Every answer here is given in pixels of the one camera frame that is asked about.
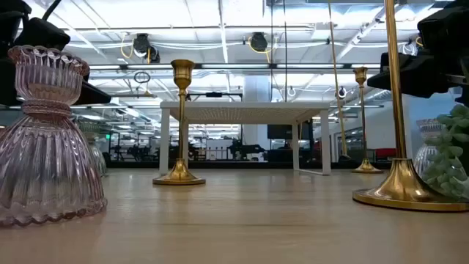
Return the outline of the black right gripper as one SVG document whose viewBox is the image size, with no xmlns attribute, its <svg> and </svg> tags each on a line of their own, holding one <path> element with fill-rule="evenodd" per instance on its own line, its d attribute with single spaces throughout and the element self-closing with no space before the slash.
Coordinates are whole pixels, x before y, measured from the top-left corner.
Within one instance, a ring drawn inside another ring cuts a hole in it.
<svg viewBox="0 0 469 264">
<path fill-rule="evenodd" d="M 463 74 L 461 61 L 469 70 L 469 0 L 454 0 L 418 22 L 423 48 L 418 56 L 399 55 L 402 94 L 430 98 L 450 88 L 446 74 Z M 391 91 L 388 53 L 380 58 L 380 72 L 367 85 Z"/>
</svg>

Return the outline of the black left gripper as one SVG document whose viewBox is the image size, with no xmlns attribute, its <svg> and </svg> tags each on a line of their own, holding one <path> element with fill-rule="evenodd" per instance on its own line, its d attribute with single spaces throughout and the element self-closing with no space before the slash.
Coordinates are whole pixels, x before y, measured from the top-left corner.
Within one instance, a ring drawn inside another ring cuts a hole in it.
<svg viewBox="0 0 469 264">
<path fill-rule="evenodd" d="M 111 96 L 88 82 L 89 75 L 85 75 L 81 85 L 81 94 L 75 105 L 103 104 L 111 101 Z M 0 104 L 5 106 L 19 106 L 15 89 L 15 65 L 8 59 L 0 59 Z"/>
</svg>

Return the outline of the clear ribbed glass candle holder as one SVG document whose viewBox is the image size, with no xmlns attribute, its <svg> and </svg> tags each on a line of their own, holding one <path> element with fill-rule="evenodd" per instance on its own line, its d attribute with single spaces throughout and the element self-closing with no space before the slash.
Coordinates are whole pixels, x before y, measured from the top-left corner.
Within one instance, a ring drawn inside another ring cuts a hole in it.
<svg viewBox="0 0 469 264">
<path fill-rule="evenodd" d="M 426 140 L 439 135 L 444 125 L 440 124 L 436 119 L 418 120 L 416 123 L 423 143 L 419 147 L 413 163 L 419 176 L 424 177 L 425 169 L 431 164 L 427 158 L 437 153 L 437 148 L 428 145 Z"/>
</svg>

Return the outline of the pink ribbed glass candle holder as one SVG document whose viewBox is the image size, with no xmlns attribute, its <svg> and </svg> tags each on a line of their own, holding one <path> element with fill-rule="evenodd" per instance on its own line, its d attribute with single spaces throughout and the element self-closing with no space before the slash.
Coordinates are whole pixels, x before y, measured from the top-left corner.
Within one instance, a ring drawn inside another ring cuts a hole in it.
<svg viewBox="0 0 469 264">
<path fill-rule="evenodd" d="M 0 226 L 89 216 L 107 206 L 101 177 L 71 120 L 88 64 L 55 48 L 8 51 L 23 117 L 0 135 Z"/>
</svg>

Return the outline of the tall brass candlestick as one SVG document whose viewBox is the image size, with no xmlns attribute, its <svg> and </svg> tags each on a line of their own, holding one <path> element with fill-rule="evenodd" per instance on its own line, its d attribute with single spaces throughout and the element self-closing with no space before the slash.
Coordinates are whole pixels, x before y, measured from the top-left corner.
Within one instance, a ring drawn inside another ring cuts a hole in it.
<svg viewBox="0 0 469 264">
<path fill-rule="evenodd" d="M 394 0 L 384 0 L 384 8 L 388 35 L 388 62 L 393 103 L 396 158 L 392 160 L 391 170 L 387 178 L 378 187 L 356 190 L 352 193 L 352 199 L 367 205 L 402 210 L 430 212 L 469 211 L 469 202 L 452 199 L 432 190 L 418 176 L 413 166 L 413 161 L 407 157 Z"/>
<path fill-rule="evenodd" d="M 365 113 L 365 106 L 364 106 L 364 83 L 367 80 L 367 68 L 366 67 L 359 67 L 353 70 L 355 74 L 355 81 L 358 83 L 359 88 L 359 96 L 360 96 L 360 106 L 361 106 L 361 124 L 362 124 L 362 143 L 363 143 L 363 159 L 361 165 L 354 169 L 354 173 L 363 173 L 363 174 L 380 174 L 382 173 L 381 170 L 375 168 L 368 159 L 367 156 L 367 142 L 366 142 L 366 113 Z"/>
</svg>

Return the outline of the short brass candlestick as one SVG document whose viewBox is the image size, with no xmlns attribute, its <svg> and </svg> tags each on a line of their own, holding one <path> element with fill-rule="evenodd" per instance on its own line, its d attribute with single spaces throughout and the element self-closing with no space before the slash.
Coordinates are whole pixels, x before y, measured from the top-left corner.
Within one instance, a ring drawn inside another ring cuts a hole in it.
<svg viewBox="0 0 469 264">
<path fill-rule="evenodd" d="M 188 152 L 188 122 L 185 120 L 185 101 L 187 88 L 192 81 L 192 71 L 195 63 L 187 59 L 175 59 L 171 62 L 173 67 L 173 81 L 179 89 L 179 152 L 172 170 L 164 176 L 153 180 L 155 185 L 164 186 L 194 186 L 206 183 L 205 179 L 194 176 L 188 169 L 185 154 Z"/>
</svg>

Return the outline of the red box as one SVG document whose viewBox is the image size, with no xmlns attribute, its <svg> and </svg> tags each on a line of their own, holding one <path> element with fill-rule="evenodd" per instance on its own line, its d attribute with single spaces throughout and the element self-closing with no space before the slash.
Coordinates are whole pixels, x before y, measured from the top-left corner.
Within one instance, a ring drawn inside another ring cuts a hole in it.
<svg viewBox="0 0 469 264">
<path fill-rule="evenodd" d="M 395 148 L 378 148 L 375 150 L 376 161 L 391 161 L 396 157 Z"/>
</svg>

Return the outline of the potted green succulent plant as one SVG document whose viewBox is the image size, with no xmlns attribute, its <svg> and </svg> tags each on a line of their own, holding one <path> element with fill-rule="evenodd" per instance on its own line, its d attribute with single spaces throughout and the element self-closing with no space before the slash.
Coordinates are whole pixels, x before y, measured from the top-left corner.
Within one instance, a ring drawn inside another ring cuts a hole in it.
<svg viewBox="0 0 469 264">
<path fill-rule="evenodd" d="M 441 194 L 469 199 L 469 107 L 457 104 L 437 122 L 443 129 L 425 140 L 436 153 L 428 156 L 422 178 Z"/>
</svg>

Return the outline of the black monitor screen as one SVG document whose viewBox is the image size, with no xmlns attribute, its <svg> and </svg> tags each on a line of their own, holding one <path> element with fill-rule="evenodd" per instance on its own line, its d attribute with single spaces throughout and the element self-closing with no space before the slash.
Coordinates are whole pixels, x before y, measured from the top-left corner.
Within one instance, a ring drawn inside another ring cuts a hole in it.
<svg viewBox="0 0 469 264">
<path fill-rule="evenodd" d="M 268 125 L 267 137 L 269 139 L 292 139 L 291 125 Z"/>
</svg>

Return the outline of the white perforated metal riser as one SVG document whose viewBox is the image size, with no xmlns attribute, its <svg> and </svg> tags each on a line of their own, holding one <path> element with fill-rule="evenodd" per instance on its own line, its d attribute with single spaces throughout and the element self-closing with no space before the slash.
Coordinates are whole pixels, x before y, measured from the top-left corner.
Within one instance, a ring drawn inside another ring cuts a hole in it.
<svg viewBox="0 0 469 264">
<path fill-rule="evenodd" d="M 160 104 L 160 160 L 159 172 L 169 172 L 169 132 L 170 117 L 183 124 L 183 138 L 188 138 L 190 124 L 240 124 L 240 125 L 291 125 L 294 131 L 298 126 L 319 116 L 321 124 L 322 171 L 321 175 L 331 174 L 328 103 L 317 101 L 303 102 L 215 102 L 195 101 L 185 104 L 185 114 L 179 114 L 179 103 L 164 101 Z"/>
</svg>

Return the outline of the black metal table frame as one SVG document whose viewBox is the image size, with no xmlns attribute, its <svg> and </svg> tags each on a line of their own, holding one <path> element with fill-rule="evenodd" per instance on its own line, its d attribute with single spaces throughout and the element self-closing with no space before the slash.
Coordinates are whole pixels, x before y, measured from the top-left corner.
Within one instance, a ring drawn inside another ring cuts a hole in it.
<svg viewBox="0 0 469 264">
<path fill-rule="evenodd" d="M 359 163 L 330 164 L 331 169 L 354 169 Z M 378 169 L 390 169 L 391 161 L 372 163 Z M 159 169 L 159 163 L 155 161 L 122 162 L 111 161 L 106 164 L 108 169 Z M 300 164 L 300 169 L 321 169 L 322 162 Z M 254 161 L 189 161 L 189 169 L 293 169 L 292 162 L 254 162 Z"/>
</svg>

